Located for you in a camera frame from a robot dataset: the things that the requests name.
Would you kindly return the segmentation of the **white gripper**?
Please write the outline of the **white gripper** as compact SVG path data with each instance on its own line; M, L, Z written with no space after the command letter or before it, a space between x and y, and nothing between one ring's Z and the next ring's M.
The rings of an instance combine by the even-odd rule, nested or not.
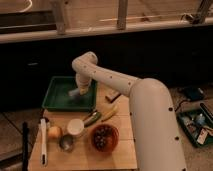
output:
M91 84L91 79L89 77L82 76L81 74L77 74L76 83L77 83L77 87L79 89L79 93L81 95L84 95L89 90L89 87Z

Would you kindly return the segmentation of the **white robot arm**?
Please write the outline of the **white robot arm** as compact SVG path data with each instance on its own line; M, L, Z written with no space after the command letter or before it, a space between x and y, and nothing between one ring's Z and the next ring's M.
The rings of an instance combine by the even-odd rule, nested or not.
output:
M93 52L75 58L77 87L82 94L96 80L129 98L139 171L187 171L181 137L168 88L153 78L138 78L97 65Z

